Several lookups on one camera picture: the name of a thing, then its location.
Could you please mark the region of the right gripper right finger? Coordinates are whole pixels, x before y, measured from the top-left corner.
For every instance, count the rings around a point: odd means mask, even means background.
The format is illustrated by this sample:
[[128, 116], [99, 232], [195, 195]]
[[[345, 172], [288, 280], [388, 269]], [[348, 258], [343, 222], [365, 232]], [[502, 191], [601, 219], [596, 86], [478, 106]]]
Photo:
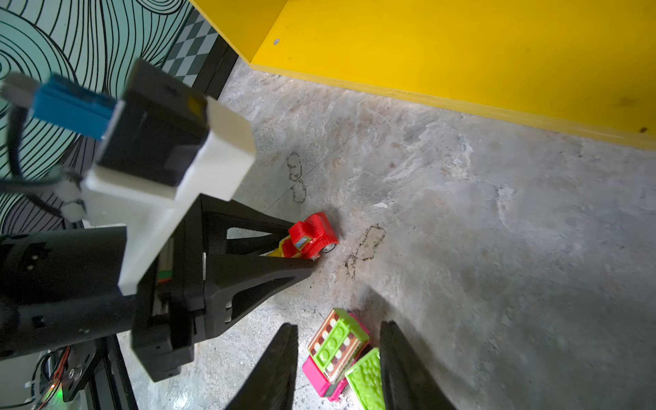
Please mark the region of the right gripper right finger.
[[455, 409], [395, 321], [381, 323], [379, 342], [386, 409]]

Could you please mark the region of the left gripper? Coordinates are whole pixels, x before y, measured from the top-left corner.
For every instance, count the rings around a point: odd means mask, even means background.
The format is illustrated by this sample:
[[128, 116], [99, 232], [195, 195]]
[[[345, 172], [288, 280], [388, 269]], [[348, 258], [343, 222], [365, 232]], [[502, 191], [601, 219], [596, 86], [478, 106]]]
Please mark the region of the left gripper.
[[[152, 381], [179, 375], [194, 362], [198, 343], [311, 276], [313, 261], [260, 256], [293, 225], [234, 200], [200, 196], [138, 284], [131, 347]], [[231, 229], [264, 236], [229, 238]]]

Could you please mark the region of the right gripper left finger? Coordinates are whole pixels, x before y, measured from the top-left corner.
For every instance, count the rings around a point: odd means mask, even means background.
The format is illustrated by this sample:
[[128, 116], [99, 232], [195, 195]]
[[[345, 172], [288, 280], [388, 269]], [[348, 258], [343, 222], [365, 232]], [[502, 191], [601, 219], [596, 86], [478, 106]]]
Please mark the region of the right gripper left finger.
[[297, 363], [298, 328], [285, 323], [225, 409], [292, 409]]

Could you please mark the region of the green orange flatbed truck toy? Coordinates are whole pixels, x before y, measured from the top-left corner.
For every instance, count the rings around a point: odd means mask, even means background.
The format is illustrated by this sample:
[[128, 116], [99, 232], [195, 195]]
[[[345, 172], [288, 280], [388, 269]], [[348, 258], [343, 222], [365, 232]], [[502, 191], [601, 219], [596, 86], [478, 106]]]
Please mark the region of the green orange flatbed truck toy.
[[385, 410], [380, 352], [372, 348], [346, 372], [346, 379], [365, 410]]

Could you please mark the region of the magenta brown truck toy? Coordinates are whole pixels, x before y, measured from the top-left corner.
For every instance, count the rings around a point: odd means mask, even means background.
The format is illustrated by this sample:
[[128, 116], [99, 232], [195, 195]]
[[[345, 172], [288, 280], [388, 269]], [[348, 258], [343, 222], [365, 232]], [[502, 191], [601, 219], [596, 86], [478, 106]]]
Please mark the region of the magenta brown truck toy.
[[302, 372], [320, 398], [339, 401], [346, 372], [364, 355], [370, 332], [354, 313], [335, 307], [312, 338]]

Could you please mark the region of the red yellow bulldozer toy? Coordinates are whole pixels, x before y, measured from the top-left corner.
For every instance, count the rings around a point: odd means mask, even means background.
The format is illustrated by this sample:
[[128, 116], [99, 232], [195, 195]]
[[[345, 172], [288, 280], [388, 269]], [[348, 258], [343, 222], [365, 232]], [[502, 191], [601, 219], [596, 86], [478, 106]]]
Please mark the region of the red yellow bulldozer toy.
[[295, 223], [278, 247], [263, 256], [316, 261], [339, 244], [338, 236], [323, 212]]

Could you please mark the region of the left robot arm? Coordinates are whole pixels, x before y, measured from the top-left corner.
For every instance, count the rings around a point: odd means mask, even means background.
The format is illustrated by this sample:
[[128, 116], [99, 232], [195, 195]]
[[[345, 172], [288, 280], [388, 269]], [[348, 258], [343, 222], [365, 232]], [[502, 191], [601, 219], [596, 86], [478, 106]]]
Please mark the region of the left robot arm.
[[269, 297], [308, 278], [313, 261], [271, 257], [290, 222], [200, 196], [132, 295], [118, 286], [126, 228], [1, 239], [1, 357], [13, 359], [123, 331], [154, 381], [178, 375], [198, 343], [218, 338]]

